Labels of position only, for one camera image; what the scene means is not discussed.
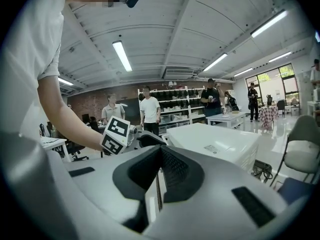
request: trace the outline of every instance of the paper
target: paper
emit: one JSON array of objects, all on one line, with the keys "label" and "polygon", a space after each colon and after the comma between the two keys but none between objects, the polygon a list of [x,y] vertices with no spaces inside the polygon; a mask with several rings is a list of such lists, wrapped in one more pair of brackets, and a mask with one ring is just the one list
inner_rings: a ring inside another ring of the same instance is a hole
[{"label": "paper", "polygon": [[206,150],[209,150],[210,152],[212,152],[213,154],[218,154],[220,152],[219,149],[217,149],[215,146],[213,145],[209,145],[209,146],[205,146],[204,147]]}]

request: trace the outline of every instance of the brick wall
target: brick wall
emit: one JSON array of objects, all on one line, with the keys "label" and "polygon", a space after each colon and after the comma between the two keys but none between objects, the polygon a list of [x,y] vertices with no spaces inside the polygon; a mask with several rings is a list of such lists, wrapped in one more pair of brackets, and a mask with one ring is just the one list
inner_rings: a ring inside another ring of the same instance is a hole
[{"label": "brick wall", "polygon": [[[188,88],[202,88],[207,86],[206,82],[202,81],[190,81],[190,82],[177,82],[177,85],[188,86]],[[99,90],[93,90],[78,95],[68,97],[67,103],[72,106],[72,110],[75,114],[82,119],[83,114],[89,114],[90,117],[96,117],[97,120],[101,119],[102,109],[108,105],[108,94],[117,95],[117,103],[121,100],[137,99],[138,102],[138,89],[142,91],[144,86],[149,86],[151,90],[166,90],[166,86],[162,86],[161,82],[141,83],[122,85],[112,88],[104,88]],[[221,90],[233,90],[233,86],[230,83],[221,83]]]}]

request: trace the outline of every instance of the table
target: table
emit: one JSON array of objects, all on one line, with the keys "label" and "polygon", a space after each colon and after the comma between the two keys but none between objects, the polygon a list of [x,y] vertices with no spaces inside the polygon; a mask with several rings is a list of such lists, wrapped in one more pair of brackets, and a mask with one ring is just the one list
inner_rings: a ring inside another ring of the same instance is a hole
[{"label": "table", "polygon": [[308,115],[313,116],[314,118],[316,118],[316,115],[315,115],[314,111],[317,110],[316,105],[320,106],[320,102],[308,101],[307,105],[308,105]]},{"label": "table", "polygon": [[223,114],[216,114],[212,116],[206,117],[208,120],[208,125],[211,125],[211,122],[222,122],[226,123],[226,127],[229,129],[232,129],[234,127],[237,127],[238,125],[243,124],[243,130],[245,130],[245,121],[246,121],[246,113],[245,112],[239,112],[237,114],[234,113],[227,113],[226,115],[229,115],[229,117],[223,117]]},{"label": "table", "polygon": [[66,146],[66,139],[64,138],[51,138],[51,137],[44,137],[42,136],[40,138],[41,145],[45,150],[52,150],[56,147],[62,146],[65,158],[68,162],[71,162],[71,159],[69,157],[69,153]]},{"label": "table", "polygon": [[269,123],[278,118],[278,107],[276,106],[263,106],[259,113],[262,127],[267,128]]},{"label": "table", "polygon": [[258,152],[259,134],[193,123],[166,131],[170,146],[229,161],[248,173]]}]

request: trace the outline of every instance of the man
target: man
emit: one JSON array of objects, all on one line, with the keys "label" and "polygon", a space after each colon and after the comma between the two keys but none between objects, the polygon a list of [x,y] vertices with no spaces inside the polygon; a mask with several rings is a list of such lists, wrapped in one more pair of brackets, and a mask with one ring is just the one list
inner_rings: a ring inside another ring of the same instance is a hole
[{"label": "man", "polygon": [[101,114],[104,124],[107,125],[112,116],[115,116],[117,118],[124,120],[126,118],[126,112],[122,105],[116,104],[117,95],[112,93],[112,94],[109,94],[106,98],[108,99],[109,103],[107,106],[105,106],[102,109],[102,114]]},{"label": "man", "polygon": [[215,80],[208,80],[208,87],[201,94],[201,102],[204,104],[204,114],[211,117],[222,113],[221,102],[224,100],[224,93],[220,89],[220,84],[215,84]]},{"label": "man", "polygon": [[146,86],[142,89],[144,95],[140,105],[140,125],[145,131],[159,135],[159,122],[161,109],[158,100],[150,96],[150,87]]},{"label": "man", "polygon": [[259,122],[259,113],[258,113],[258,92],[255,90],[255,83],[252,82],[250,84],[250,89],[248,91],[248,99],[251,104],[250,106],[250,122],[252,122],[254,119],[255,121]]},{"label": "man", "polygon": [[3,42],[0,57],[0,129],[40,141],[40,103],[50,122],[71,141],[96,150],[101,134],[87,127],[64,103],[58,62],[65,3],[113,0],[28,0]]},{"label": "man", "polygon": [[315,88],[316,87],[320,88],[320,70],[319,70],[319,60],[318,59],[314,60],[314,69],[312,69],[312,71],[311,71],[310,81]]}]

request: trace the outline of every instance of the white t-shirt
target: white t-shirt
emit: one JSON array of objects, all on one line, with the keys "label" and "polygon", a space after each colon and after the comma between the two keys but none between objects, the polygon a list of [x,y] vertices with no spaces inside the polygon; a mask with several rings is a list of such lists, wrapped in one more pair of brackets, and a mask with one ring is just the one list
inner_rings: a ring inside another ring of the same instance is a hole
[{"label": "white t-shirt", "polygon": [[144,122],[155,123],[157,120],[157,110],[160,107],[158,100],[155,97],[144,99],[141,101],[140,110],[144,111]]},{"label": "white t-shirt", "polygon": [[11,26],[0,55],[2,131],[40,139],[38,80],[59,76],[65,1],[28,0]]},{"label": "white t-shirt", "polygon": [[312,69],[310,81],[320,81],[320,70]]}]

